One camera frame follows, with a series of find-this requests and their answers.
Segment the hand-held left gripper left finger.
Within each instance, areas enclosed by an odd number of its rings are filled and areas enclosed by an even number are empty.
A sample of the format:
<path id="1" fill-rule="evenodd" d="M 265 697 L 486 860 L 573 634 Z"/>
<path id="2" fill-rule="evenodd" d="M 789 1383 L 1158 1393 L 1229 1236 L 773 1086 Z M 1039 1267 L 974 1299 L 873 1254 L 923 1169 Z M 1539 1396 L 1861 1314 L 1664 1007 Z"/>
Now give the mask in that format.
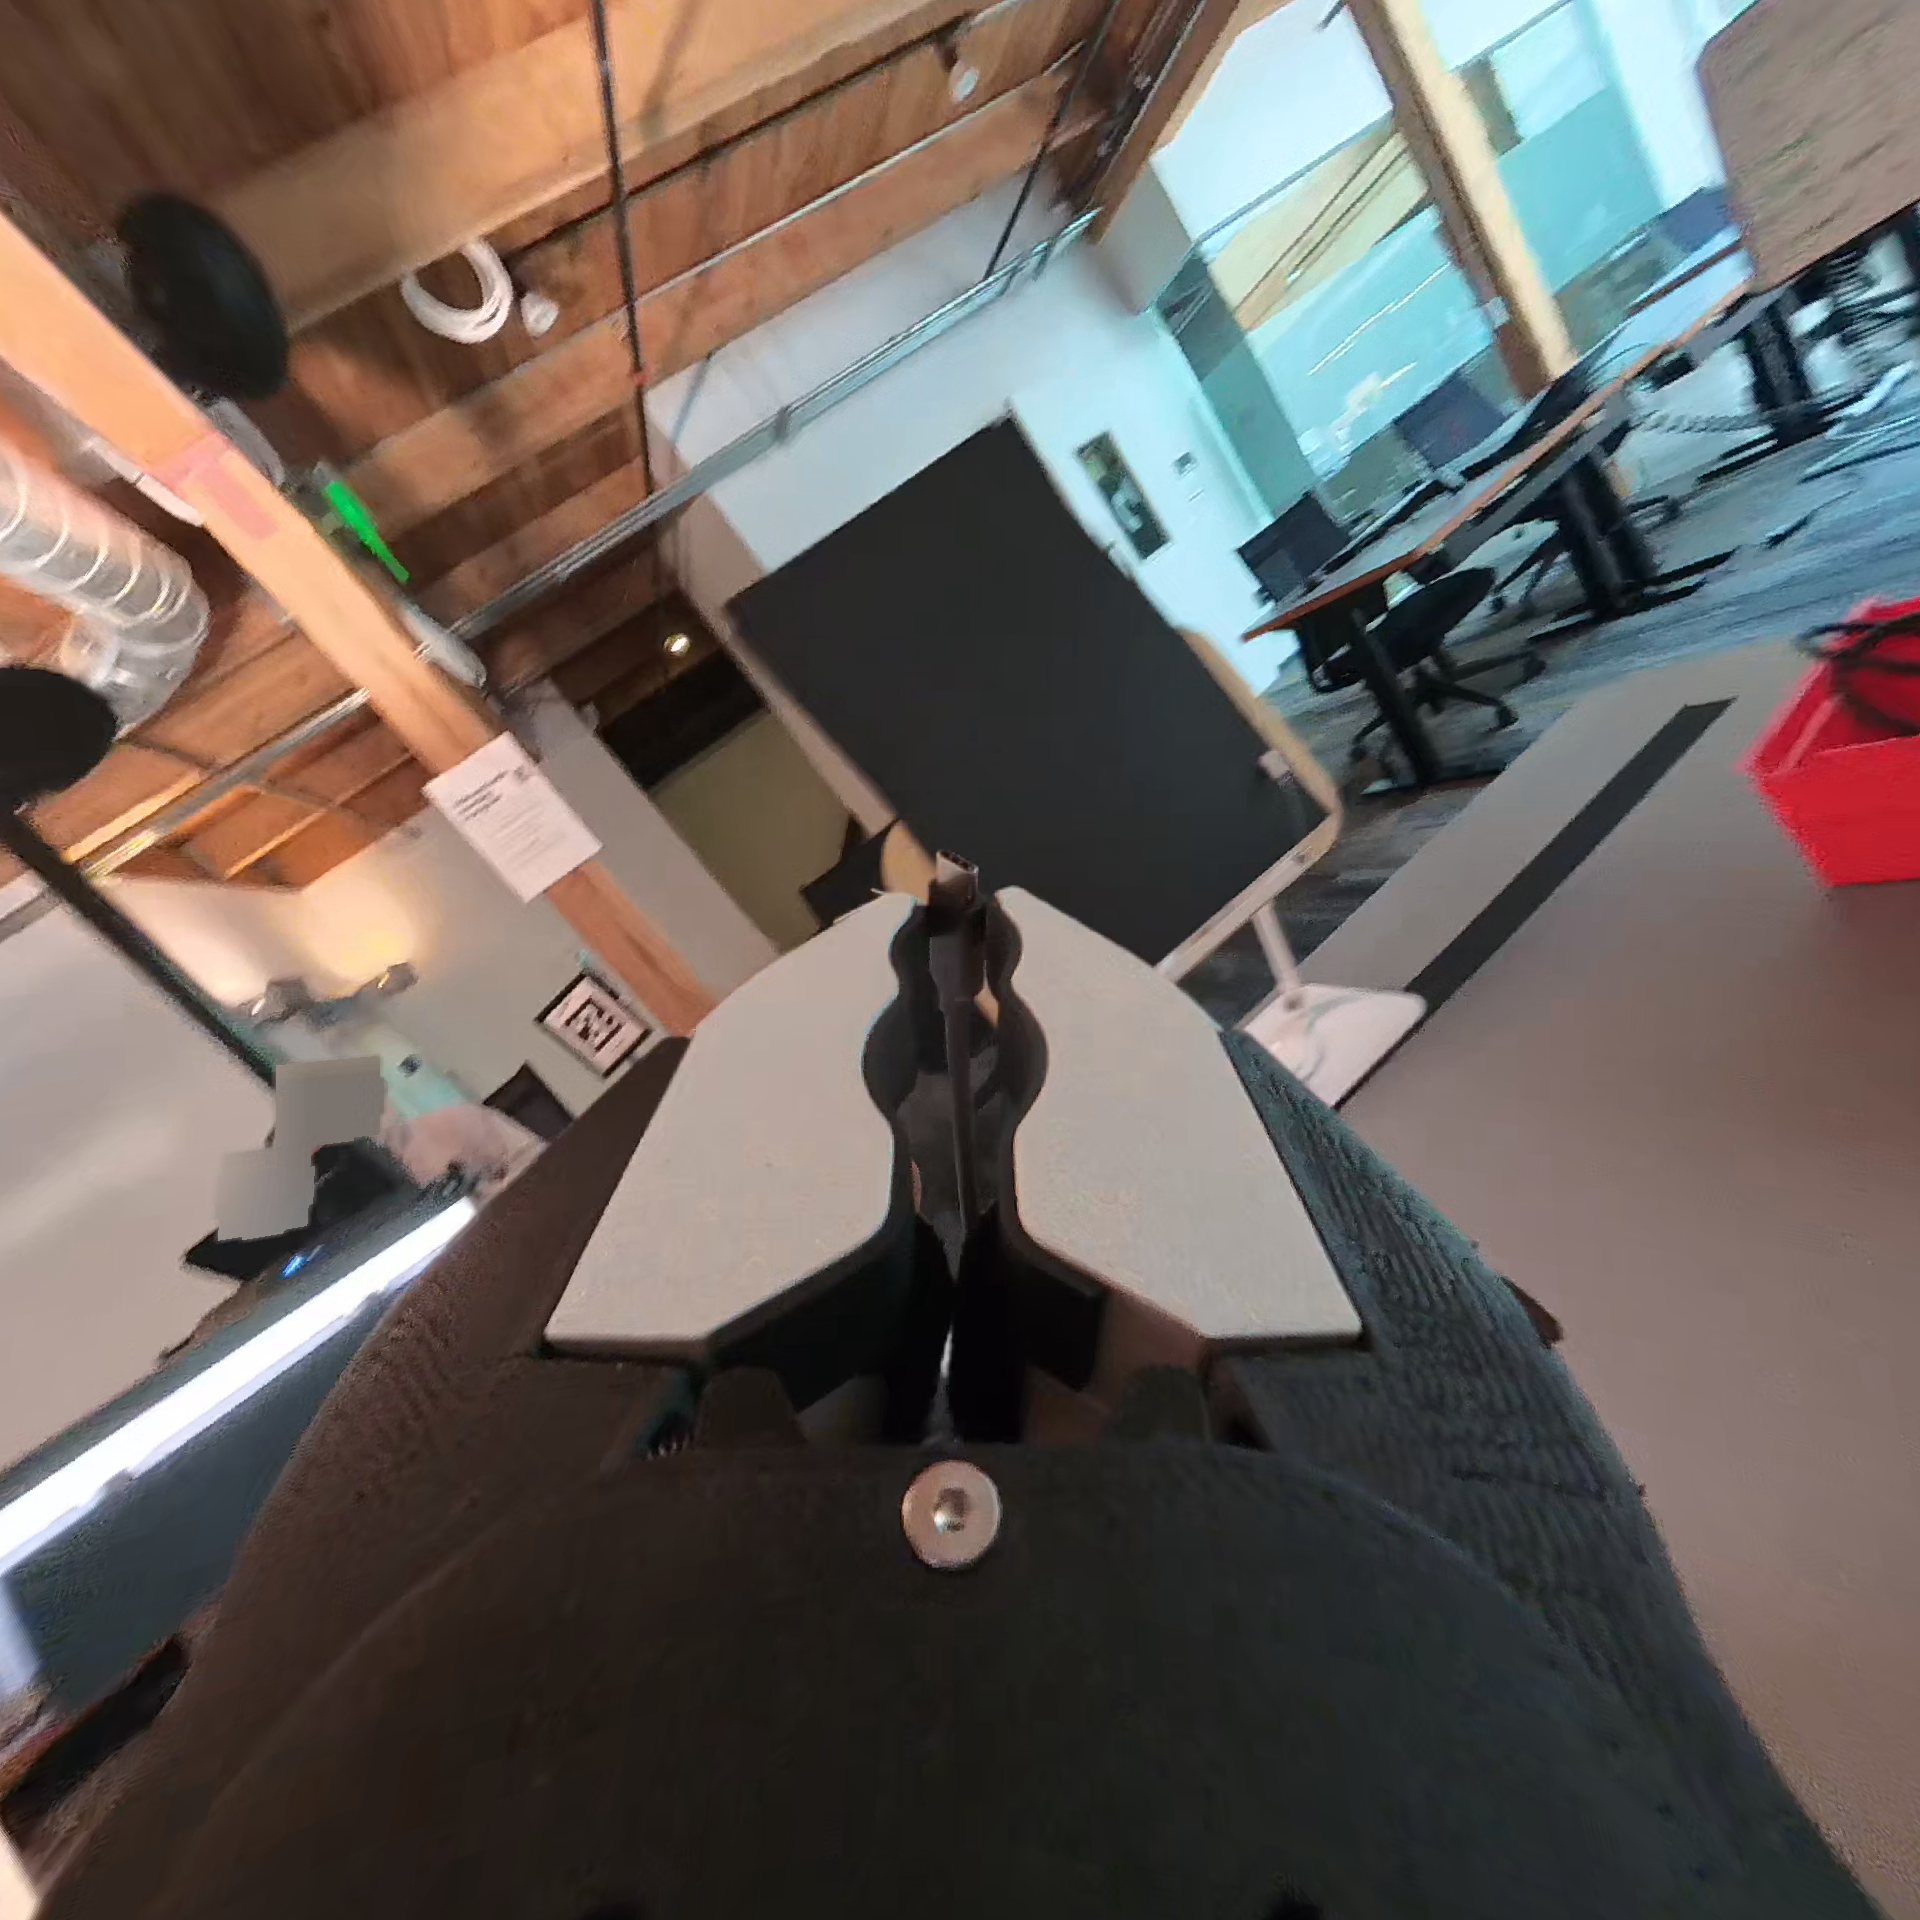
<path id="1" fill-rule="evenodd" d="M 880 895 L 686 1046 L 542 1328 L 561 1360 L 772 1373 L 802 1427 L 917 1443 L 955 1276 L 902 1104 L 932 1007 L 923 906 Z"/>

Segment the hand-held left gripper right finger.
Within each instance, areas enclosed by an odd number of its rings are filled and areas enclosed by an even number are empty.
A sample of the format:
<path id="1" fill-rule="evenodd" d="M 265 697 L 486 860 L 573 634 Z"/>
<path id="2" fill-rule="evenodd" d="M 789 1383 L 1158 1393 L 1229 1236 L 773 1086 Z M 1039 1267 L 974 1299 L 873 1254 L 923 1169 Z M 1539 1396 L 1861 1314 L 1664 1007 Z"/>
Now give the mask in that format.
<path id="1" fill-rule="evenodd" d="M 1363 1350 L 1337 1254 L 1226 1030 L 1005 889 L 985 910 L 1004 1126 L 959 1274 L 959 1434 L 1092 1427 L 1144 1373 Z"/>

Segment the small marker tag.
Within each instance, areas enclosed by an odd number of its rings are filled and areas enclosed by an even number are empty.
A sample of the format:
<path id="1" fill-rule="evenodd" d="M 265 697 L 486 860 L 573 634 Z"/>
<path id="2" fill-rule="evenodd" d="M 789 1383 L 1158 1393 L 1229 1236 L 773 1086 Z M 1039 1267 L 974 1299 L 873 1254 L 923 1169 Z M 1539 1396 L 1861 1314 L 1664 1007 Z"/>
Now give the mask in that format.
<path id="1" fill-rule="evenodd" d="M 596 1078 L 606 1081 L 658 1039 L 647 1012 L 636 1012 L 618 988 L 581 969 L 536 1017 L 536 1030 L 568 1053 Z"/>

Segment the white paper note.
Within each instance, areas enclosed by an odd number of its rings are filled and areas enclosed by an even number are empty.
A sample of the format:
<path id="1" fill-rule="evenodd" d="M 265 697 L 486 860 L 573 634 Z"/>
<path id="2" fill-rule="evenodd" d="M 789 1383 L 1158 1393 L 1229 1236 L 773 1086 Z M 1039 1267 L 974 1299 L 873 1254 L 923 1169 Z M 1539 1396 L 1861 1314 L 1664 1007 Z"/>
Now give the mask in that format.
<path id="1" fill-rule="evenodd" d="M 520 903 L 550 895 L 605 849 L 512 731 L 425 781 L 420 795 Z"/>

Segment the white softbox light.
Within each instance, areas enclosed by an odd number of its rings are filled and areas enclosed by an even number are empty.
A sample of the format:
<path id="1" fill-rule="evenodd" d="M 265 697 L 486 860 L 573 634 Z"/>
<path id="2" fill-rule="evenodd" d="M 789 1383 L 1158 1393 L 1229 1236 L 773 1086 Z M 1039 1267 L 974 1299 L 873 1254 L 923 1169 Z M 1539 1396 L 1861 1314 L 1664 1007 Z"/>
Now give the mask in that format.
<path id="1" fill-rule="evenodd" d="M 273 1380 L 317 1351 L 367 1310 L 383 1310 L 439 1261 L 477 1220 L 455 1194 L 439 1211 L 383 1233 L 377 1250 L 341 1261 L 309 1257 L 301 1274 L 248 1319 L 179 1357 L 86 1423 L 22 1460 L 2 1488 L 2 1570 L 82 1525 L 107 1497 L 182 1455 L 216 1420 L 236 1415 Z"/>

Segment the black office chair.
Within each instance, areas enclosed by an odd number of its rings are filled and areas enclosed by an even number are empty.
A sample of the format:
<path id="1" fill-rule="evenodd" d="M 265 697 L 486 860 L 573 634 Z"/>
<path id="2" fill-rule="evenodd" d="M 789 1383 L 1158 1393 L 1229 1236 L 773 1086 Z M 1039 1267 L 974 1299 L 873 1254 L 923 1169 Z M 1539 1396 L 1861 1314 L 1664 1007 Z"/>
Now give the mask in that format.
<path id="1" fill-rule="evenodd" d="M 1500 731 L 1515 729 L 1519 713 L 1501 697 L 1485 694 L 1476 684 L 1485 673 L 1508 667 L 1519 667 L 1526 684 L 1539 680 L 1546 663 L 1534 657 L 1534 650 L 1511 650 L 1488 657 L 1485 663 L 1458 663 L 1446 650 L 1452 631 L 1483 600 L 1488 600 L 1492 590 L 1495 569 L 1462 566 L 1422 584 L 1393 605 L 1385 600 L 1385 588 L 1366 588 L 1326 612 L 1306 614 L 1295 623 L 1295 636 L 1311 686 L 1315 694 L 1363 686 L 1355 636 L 1368 636 L 1413 708 L 1488 708 Z"/>

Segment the wooden office desk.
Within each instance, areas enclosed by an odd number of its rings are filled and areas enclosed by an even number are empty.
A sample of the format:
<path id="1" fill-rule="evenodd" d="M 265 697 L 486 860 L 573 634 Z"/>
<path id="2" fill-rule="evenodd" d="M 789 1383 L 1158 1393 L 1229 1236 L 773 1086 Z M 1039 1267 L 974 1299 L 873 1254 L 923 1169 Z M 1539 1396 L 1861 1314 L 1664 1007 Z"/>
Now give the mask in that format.
<path id="1" fill-rule="evenodd" d="M 1748 267 L 1728 260 L 1660 293 L 1478 443 L 1470 460 L 1430 482 L 1411 506 L 1385 512 L 1332 550 L 1323 566 L 1295 562 L 1295 581 L 1264 584 L 1274 614 L 1250 627 L 1249 639 L 1295 636 L 1306 614 L 1366 588 L 1385 588 L 1385 600 L 1393 605 L 1452 569 L 1476 566 L 1472 559 L 1488 541 L 1526 522 L 1551 525 L 1553 537 L 1540 552 L 1569 559 L 1579 584 L 1579 614 L 1546 631 L 1546 639 L 1693 598 L 1732 552 L 1662 566 L 1645 525 L 1651 520 L 1672 522 L 1680 504 L 1626 497 L 1609 475 L 1609 459 L 1644 425 L 1636 389 L 1660 367 L 1674 362 L 1693 372 L 1728 343 L 1742 343 L 1761 372 L 1762 414 L 1818 425 L 1821 405 L 1806 384 L 1804 351 L 1788 330 L 1788 300 L 1788 288 L 1753 292 Z M 1368 636 L 1355 636 L 1355 654 L 1363 691 L 1373 697 L 1373 722 L 1355 736 L 1349 758 L 1355 769 L 1375 772 L 1368 795 L 1413 795 L 1501 772 L 1500 762 L 1445 758 L 1426 731 L 1433 713 L 1406 701 Z"/>

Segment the green exit sign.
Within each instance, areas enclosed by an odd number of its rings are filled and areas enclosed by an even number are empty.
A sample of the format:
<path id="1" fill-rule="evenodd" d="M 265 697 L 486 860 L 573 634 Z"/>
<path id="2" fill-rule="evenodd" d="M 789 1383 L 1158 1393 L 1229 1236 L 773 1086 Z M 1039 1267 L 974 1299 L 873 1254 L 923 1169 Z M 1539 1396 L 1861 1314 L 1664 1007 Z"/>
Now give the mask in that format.
<path id="1" fill-rule="evenodd" d="M 301 482 L 301 499 L 328 541 L 341 546 L 354 559 L 371 562 L 371 569 L 394 588 L 410 584 L 410 573 L 397 562 L 371 510 L 343 475 L 335 475 L 330 464 L 314 464 Z"/>

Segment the red plastic bin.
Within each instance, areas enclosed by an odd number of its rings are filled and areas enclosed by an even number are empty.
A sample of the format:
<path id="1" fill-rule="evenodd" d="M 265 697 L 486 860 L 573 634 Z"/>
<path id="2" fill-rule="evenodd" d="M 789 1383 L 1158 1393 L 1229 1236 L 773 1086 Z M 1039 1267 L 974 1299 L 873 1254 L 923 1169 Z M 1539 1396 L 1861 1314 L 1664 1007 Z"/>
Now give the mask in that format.
<path id="1" fill-rule="evenodd" d="M 1818 882 L 1916 882 L 1916 598 L 1867 598 L 1796 650 L 1745 778 Z"/>

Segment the black stand with disc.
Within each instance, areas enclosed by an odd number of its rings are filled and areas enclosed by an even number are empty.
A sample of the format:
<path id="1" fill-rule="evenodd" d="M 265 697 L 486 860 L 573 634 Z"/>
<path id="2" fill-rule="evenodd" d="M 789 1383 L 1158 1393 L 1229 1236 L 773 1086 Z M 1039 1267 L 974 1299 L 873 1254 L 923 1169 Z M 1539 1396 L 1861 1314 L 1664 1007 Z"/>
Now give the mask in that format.
<path id="1" fill-rule="evenodd" d="M 86 781 L 110 746 L 116 708 L 104 697 L 56 670 L 2 667 L 2 853 L 129 962 L 192 1030 L 271 1092 L 277 1063 L 31 824 L 39 799 Z"/>

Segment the black round ball fixture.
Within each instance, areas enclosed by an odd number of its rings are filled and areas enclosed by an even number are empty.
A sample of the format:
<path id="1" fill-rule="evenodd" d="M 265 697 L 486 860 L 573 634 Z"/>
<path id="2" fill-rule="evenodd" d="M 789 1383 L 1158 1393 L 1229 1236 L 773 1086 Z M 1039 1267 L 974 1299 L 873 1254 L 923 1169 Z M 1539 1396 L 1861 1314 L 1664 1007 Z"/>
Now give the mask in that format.
<path id="1" fill-rule="evenodd" d="M 117 216 L 116 240 L 167 375 L 233 402 L 267 402 L 284 389 L 288 322 L 250 250 L 216 214 L 176 193 L 143 193 Z"/>

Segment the handwritten whiteboard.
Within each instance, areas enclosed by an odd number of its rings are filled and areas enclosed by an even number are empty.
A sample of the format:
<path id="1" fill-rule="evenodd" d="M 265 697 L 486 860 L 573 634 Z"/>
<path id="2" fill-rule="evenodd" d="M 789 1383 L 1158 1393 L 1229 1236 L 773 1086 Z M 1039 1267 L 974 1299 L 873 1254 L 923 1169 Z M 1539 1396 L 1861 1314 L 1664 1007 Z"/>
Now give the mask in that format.
<path id="1" fill-rule="evenodd" d="M 1694 77 L 1761 292 L 1916 205 L 1916 5 L 1750 5 Z"/>

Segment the black board with tan frame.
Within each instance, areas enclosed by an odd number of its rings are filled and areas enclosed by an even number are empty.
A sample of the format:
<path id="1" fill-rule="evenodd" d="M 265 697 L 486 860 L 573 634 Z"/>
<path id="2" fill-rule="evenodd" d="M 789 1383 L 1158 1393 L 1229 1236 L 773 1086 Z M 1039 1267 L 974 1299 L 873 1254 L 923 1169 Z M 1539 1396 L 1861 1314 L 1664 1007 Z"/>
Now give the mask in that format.
<path id="1" fill-rule="evenodd" d="M 922 853 L 1165 979 L 1250 927 L 1274 992 L 1242 1030 L 1323 1104 L 1423 1021 L 1413 992 L 1302 979 L 1277 903 L 1332 853 L 1339 781 L 1092 538 L 1020 425 L 737 590 L 729 621 Z"/>

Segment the dark wall sign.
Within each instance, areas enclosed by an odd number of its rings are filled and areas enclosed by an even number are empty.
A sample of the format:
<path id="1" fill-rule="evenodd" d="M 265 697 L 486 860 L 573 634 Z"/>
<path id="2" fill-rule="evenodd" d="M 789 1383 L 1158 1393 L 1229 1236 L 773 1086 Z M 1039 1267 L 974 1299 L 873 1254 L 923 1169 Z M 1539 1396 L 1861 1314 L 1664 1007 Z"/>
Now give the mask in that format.
<path id="1" fill-rule="evenodd" d="M 1141 477 L 1120 454 L 1115 436 L 1093 436 L 1074 451 L 1077 466 L 1101 494 L 1107 512 L 1115 515 L 1116 528 L 1123 532 L 1129 552 L 1141 562 L 1148 562 L 1169 546 L 1165 525 L 1154 510 Z"/>

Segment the silver ventilation duct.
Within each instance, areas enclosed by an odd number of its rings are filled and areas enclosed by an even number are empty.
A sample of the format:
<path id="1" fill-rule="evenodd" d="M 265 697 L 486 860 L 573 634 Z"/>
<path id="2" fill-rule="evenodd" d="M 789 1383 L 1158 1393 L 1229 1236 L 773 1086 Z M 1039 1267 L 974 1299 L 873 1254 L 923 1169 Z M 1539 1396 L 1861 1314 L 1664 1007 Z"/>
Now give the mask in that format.
<path id="1" fill-rule="evenodd" d="M 129 736 L 167 708 L 211 627 L 185 562 L 56 466 L 2 443 L 2 581 L 64 612 L 56 670 Z"/>

